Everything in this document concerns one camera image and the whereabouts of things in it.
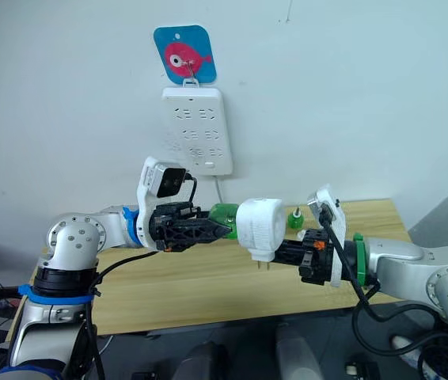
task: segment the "white wall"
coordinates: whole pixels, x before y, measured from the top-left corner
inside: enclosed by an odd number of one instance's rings
[[[393,197],[410,227],[447,196],[448,1],[293,0],[286,22],[289,3],[0,1],[0,268],[25,276],[51,217],[135,203],[143,159],[169,156],[159,25],[210,34],[226,201],[331,182]]]

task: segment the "fish sticker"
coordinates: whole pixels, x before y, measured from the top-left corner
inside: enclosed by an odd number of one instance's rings
[[[203,61],[211,62],[211,55],[202,57],[189,45],[182,42],[173,42],[166,47],[164,59],[176,75],[190,78],[193,74],[198,73]]]
[[[207,31],[199,25],[157,28],[154,41],[168,78],[178,85],[192,75],[199,83],[217,77]]]

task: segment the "white cable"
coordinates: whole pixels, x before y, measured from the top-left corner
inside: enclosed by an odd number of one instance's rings
[[[104,345],[104,347],[103,347],[101,350],[99,350],[99,355],[102,355],[102,354],[103,354],[103,352],[106,350],[106,348],[108,348],[108,346],[110,345],[110,343],[112,342],[112,340],[113,340],[114,337],[115,337],[115,336],[112,335],[112,336],[110,336],[110,337],[108,338],[108,341],[106,342],[106,344]]]
[[[217,190],[218,201],[220,203],[224,203],[224,202],[222,202],[221,188],[218,185],[218,178],[217,178],[217,176],[214,176],[214,180],[215,180],[215,190]]]

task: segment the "fish eye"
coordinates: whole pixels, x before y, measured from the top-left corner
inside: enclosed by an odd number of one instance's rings
[[[174,65],[175,67],[180,67],[182,66],[182,58],[180,58],[179,55],[176,54],[171,54],[169,56],[169,61],[171,62],[172,65]]]

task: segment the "wooden table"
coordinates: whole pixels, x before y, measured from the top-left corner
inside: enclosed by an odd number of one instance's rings
[[[343,203],[347,238],[365,236],[409,241],[393,203],[386,200]],[[308,207],[306,227],[315,227]],[[287,230],[287,238],[295,231]],[[147,252],[108,249],[99,255],[99,270]],[[110,272],[99,286],[93,321],[100,335],[147,331],[218,321],[301,313],[353,306],[349,283],[334,288],[302,283],[298,268],[263,263],[258,269],[250,253],[236,241],[197,245],[182,253],[159,253]],[[377,294],[373,303],[395,298]]]

